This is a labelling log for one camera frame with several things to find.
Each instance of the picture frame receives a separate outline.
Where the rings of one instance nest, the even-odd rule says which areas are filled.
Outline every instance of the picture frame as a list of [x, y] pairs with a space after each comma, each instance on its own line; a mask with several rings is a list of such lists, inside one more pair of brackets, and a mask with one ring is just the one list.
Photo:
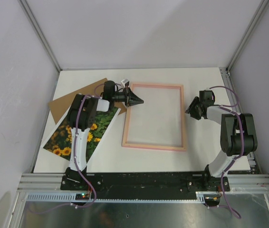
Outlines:
[[[179, 114], [179, 119], [176, 120], [176, 122], [173, 122], [174, 126], [179, 127], [179, 132], [174, 133], [174, 135], [176, 137], [179, 137], [179, 142], [177, 144], [173, 144], [173, 142], [171, 144], [169, 144], [169, 142], [167, 142], [166, 144], [164, 144], [164, 143], [160, 144], [160, 143], [151, 142], [152, 140], [150, 140], [150, 142], [147, 142], [146, 140], [148, 140], [148, 139], [142, 140], [142, 137], [141, 137], [141, 140], [143, 142], [134, 142], [130, 138], [130, 134], [132, 134], [131, 133], [131, 122], [133, 121], [133, 120], [131, 121], [131, 114], [133, 113], [133, 110], [135, 110], [136, 108], [138, 108], [140, 106], [140, 105], [138, 105], [138, 106], [129, 107], [127, 109], [126, 117], [125, 117], [123, 138], [122, 138], [122, 146], [123, 147], [128, 147], [128, 148], [141, 148], [141, 149], [153, 149], [153, 150], [186, 151], [186, 149], [187, 149], [187, 141], [186, 141], [186, 125], [185, 125], [184, 86], [181, 85], [181, 84], [132, 83], [130, 85], [130, 89], [134, 93], [136, 93], [138, 96], [141, 97], [139, 92], [136, 91], [136, 89], [138, 89], [138, 88], [148, 89], [150, 91], [149, 94], [151, 94], [153, 97], [155, 96], [154, 93], [158, 93], [159, 96], [161, 95], [163, 97], [163, 95], [166, 96], [165, 93], [169, 94], [169, 90], [174, 90], [173, 94], [175, 96], [178, 96], [178, 97], [169, 97], [168, 99], [165, 99], [166, 102], [169, 102], [169, 104], [167, 104], [167, 106], [169, 106], [169, 107], [172, 107], [171, 104], [174, 103], [175, 100], [179, 101], [179, 104], [175, 104], [176, 107], [172, 108], [173, 110], [165, 110], [165, 104], [161, 103], [162, 100], [153, 101], [153, 102], [149, 101], [149, 104], [147, 104], [145, 102], [144, 104], [140, 104], [140, 105], [147, 105], [147, 107], [152, 106], [152, 108], [156, 109], [156, 111], [162, 110], [162, 111], [160, 111], [158, 113], [159, 114], [165, 113], [166, 116], [169, 115], [169, 112], [171, 112], [171, 115], [174, 115], [174, 116], [176, 115], [177, 112], [179, 112], [178, 113]], [[140, 118], [140, 117], [142, 117], [142, 115], [148, 115], [148, 113], [150, 113], [150, 112], [138, 112], [137, 111], [136, 114], [139, 114], [139, 116], [137, 115], [135, 117]], [[147, 118], [147, 120], [145, 120], [145, 122], [146, 122], [145, 125], [148, 125], [148, 120], [152, 120], [152, 117], [149, 117], [149, 118]], [[162, 122], [158, 121], [158, 124], [148, 126], [148, 129], [154, 128], [155, 131], [158, 131], [158, 129], [157, 129], [158, 126], [163, 125], [164, 121], [165, 120], [162, 120]], [[141, 123], [140, 120], [136, 119], [135, 124], [133, 124], [133, 125], [135, 125], [134, 127], [136, 127], [136, 128], [138, 128], [137, 123], [139, 123], [139, 125], [141, 125], [141, 127], [144, 125], [144, 123]]]

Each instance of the gray floor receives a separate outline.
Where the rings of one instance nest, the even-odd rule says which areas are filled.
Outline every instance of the gray floor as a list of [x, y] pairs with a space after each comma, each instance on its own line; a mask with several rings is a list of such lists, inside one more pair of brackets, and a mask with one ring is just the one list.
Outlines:
[[263, 195], [228, 195], [242, 219], [222, 208], [202, 204], [95, 203], [86, 209], [64, 206], [36, 215], [60, 203], [27, 202], [21, 228], [269, 228], [269, 211]]

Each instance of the sunflower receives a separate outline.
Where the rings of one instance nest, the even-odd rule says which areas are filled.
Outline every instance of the sunflower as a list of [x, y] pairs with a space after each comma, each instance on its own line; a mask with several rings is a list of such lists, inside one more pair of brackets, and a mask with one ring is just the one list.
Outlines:
[[70, 147], [65, 147], [65, 148], [62, 150], [62, 154], [63, 154], [63, 155], [70, 155], [70, 154], [71, 154], [71, 148], [70, 148]]
[[58, 145], [54, 145], [54, 146], [52, 146], [52, 150], [55, 150], [55, 149], [57, 149], [57, 148], [59, 148]]
[[92, 126], [91, 126], [90, 129], [91, 129], [91, 130], [95, 130], [95, 129], [97, 129], [97, 125], [96, 125], [96, 124], [92, 124]]
[[65, 131], [61, 131], [61, 132], [59, 133], [59, 135], [62, 136], [62, 137], [64, 137], [64, 136], [65, 136]]
[[62, 155], [62, 150], [59, 149], [59, 148], [57, 148], [57, 149], [53, 150], [53, 153], [55, 153], [56, 155], [60, 156], [60, 155]]
[[93, 135], [89, 132], [87, 142], [91, 142], [92, 138], [93, 138]]
[[68, 134], [71, 134], [71, 127], [67, 125], [66, 130], [68, 131]]

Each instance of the cardboard sheet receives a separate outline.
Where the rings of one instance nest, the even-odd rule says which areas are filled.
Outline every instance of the cardboard sheet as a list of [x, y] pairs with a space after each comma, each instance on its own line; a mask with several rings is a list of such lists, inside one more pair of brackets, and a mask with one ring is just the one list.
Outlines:
[[[76, 94], [96, 95], [94, 93], [94, 89], [97, 86], [104, 84], [106, 81], [108, 81], [108, 79], [104, 78], [104, 79], [99, 80], [97, 82], [94, 82], [90, 85], [87, 85], [84, 88], [78, 89], [72, 93], [69, 93], [69, 94], [62, 96], [54, 101], [49, 102], [48, 105], [50, 107], [50, 111], [51, 111], [51, 114], [53, 116], [55, 124], [57, 124], [59, 122], [59, 120], [63, 117], [65, 112], [68, 110], [68, 108], [70, 107]], [[100, 95], [102, 91], [103, 91], [102, 86], [100, 86], [96, 89], [96, 93], [98, 95]], [[122, 102], [118, 102], [118, 103], [116, 102], [114, 106], [121, 109], [120, 114], [122, 114], [126, 111], [126, 107], [124, 106], [124, 104]]]

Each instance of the white tabletop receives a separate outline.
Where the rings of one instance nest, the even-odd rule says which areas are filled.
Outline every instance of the white tabletop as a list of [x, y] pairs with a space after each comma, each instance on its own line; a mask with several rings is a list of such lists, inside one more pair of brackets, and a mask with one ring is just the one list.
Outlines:
[[[183, 84], [185, 106], [190, 105], [200, 90], [223, 86], [219, 68], [165, 68], [62, 71], [57, 83], [54, 100], [74, 90], [103, 78], [119, 83], [127, 78], [132, 82]], [[216, 104], [230, 104], [224, 89], [215, 89]], [[87, 168], [88, 172], [154, 172], [154, 171], [202, 171], [219, 153], [220, 125], [209, 121], [197, 121], [186, 114], [188, 148], [186, 152], [170, 152], [121, 146], [125, 113], [118, 116], [105, 137], [99, 152]], [[55, 122], [49, 114], [43, 140], [51, 133]], [[34, 172], [63, 173], [69, 161], [49, 151], [40, 149]], [[249, 170], [246, 157], [240, 158], [231, 170]]]

